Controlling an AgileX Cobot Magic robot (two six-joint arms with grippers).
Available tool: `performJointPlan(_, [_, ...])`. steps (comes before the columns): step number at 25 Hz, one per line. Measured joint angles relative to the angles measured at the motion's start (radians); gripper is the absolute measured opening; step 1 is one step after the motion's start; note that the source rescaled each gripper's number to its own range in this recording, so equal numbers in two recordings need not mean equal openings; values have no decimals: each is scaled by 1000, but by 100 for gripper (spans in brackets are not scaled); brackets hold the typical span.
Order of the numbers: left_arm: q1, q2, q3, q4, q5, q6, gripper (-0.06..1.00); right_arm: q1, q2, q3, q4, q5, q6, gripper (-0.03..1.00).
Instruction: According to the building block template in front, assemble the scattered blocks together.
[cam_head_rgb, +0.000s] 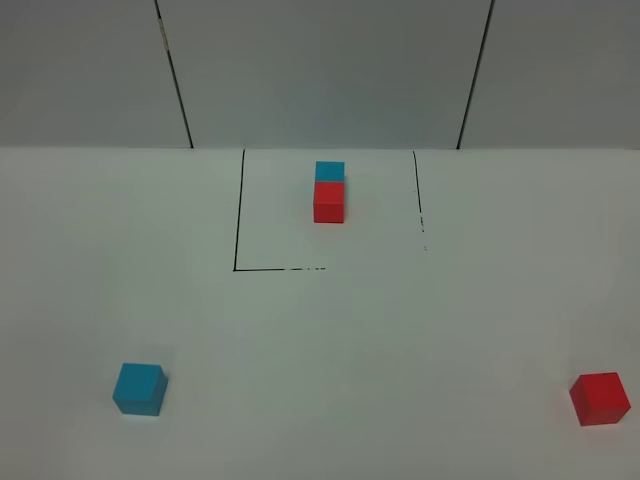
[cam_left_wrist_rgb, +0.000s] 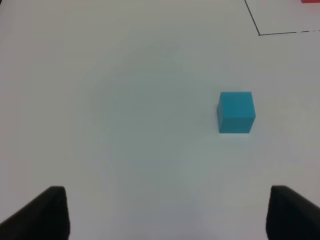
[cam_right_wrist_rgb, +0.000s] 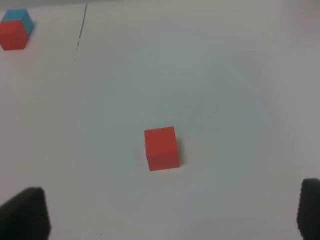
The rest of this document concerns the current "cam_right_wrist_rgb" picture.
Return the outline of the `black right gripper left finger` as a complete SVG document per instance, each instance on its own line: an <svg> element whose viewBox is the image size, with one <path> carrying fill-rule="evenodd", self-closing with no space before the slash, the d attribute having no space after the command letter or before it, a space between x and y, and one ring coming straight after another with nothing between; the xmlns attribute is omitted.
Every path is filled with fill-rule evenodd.
<svg viewBox="0 0 320 240"><path fill-rule="evenodd" d="M51 222L45 191L29 187L0 207L2 240L47 240Z"/></svg>

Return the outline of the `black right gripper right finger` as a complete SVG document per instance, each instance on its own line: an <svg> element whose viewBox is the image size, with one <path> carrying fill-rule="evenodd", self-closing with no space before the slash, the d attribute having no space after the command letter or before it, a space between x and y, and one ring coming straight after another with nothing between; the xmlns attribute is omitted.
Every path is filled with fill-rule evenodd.
<svg viewBox="0 0 320 240"><path fill-rule="evenodd" d="M297 227L304 240L320 239L320 180L304 179L297 211Z"/></svg>

